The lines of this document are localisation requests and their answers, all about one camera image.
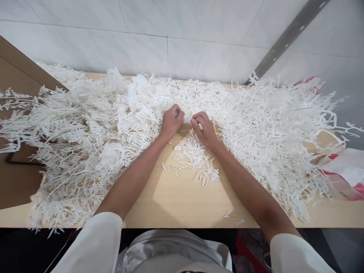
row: hand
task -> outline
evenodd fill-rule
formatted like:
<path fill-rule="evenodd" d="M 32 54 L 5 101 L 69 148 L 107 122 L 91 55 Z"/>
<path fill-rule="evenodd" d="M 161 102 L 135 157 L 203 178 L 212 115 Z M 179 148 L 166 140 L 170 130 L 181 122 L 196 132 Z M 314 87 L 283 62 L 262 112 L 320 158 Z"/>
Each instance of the hand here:
<path fill-rule="evenodd" d="M 192 116 L 191 125 L 198 139 L 208 148 L 214 147 L 219 143 L 215 134 L 212 121 L 205 112 L 199 112 Z"/>
<path fill-rule="evenodd" d="M 174 104 L 169 110 L 164 112 L 162 130 L 160 136 L 164 136 L 168 141 L 177 133 L 182 124 L 185 113 Z"/>

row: white tiled wall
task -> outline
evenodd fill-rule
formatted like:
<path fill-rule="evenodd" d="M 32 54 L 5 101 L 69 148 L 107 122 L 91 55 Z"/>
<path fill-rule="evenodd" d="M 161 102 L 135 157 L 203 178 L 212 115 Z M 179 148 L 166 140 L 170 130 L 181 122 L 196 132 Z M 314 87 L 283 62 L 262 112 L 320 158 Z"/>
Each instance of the white tiled wall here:
<path fill-rule="evenodd" d="M 0 35 L 78 70 L 244 83 L 306 2 L 1 0 Z"/>
<path fill-rule="evenodd" d="M 265 77 L 278 74 L 290 83 L 320 76 L 327 81 L 321 93 L 349 96 L 336 108 L 339 125 L 364 127 L 364 1 L 331 0 Z M 364 149 L 360 135 L 348 146 Z"/>

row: red and white plastic bag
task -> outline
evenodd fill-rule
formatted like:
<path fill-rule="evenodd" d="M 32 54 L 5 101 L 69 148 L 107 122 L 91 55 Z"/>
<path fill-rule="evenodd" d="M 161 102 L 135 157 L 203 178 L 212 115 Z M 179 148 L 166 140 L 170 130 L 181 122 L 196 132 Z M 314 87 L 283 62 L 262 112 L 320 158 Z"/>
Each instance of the red and white plastic bag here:
<path fill-rule="evenodd" d="M 348 148 L 320 160 L 319 168 L 329 177 L 332 198 L 364 200 L 364 151 Z"/>

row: wrist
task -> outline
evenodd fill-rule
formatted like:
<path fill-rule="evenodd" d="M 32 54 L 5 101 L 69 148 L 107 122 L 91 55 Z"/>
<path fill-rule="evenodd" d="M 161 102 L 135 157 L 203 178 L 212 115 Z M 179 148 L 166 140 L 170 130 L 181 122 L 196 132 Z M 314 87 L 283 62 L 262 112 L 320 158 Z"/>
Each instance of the wrist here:
<path fill-rule="evenodd" d="M 224 149 L 226 149 L 226 147 L 222 142 L 216 141 L 214 144 L 211 145 L 211 147 L 209 147 L 209 149 L 214 154 L 217 154 L 217 153 L 223 151 Z"/>
<path fill-rule="evenodd" d="M 171 137 L 169 137 L 168 135 L 166 135 L 166 134 L 163 134 L 163 133 L 160 133 L 158 136 L 157 136 L 157 138 L 156 138 L 156 140 L 158 140 L 159 142 L 161 142 L 161 143 L 163 143 L 163 144 L 165 144 L 165 145 L 167 145 L 168 144 L 168 142 L 170 142 L 171 141 Z"/>

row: brown cardboard box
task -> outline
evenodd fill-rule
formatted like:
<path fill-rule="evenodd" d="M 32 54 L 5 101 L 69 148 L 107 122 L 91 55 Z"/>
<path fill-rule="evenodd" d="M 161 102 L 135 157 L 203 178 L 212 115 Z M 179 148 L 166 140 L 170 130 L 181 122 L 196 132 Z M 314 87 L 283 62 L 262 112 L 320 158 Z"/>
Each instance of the brown cardboard box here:
<path fill-rule="evenodd" d="M 35 96 L 41 86 L 49 89 L 66 89 L 36 63 L 0 36 L 0 90 L 12 88 L 15 92 Z M 0 118 L 11 115 L 12 110 L 0 111 Z M 0 138 L 0 146 L 7 143 Z M 29 162 L 27 158 L 36 152 L 34 147 L 21 145 L 20 151 L 11 161 Z M 29 196 L 36 193 L 42 176 L 40 165 L 11 164 L 6 162 L 8 154 L 0 154 L 0 209 L 14 207 L 30 202 Z"/>

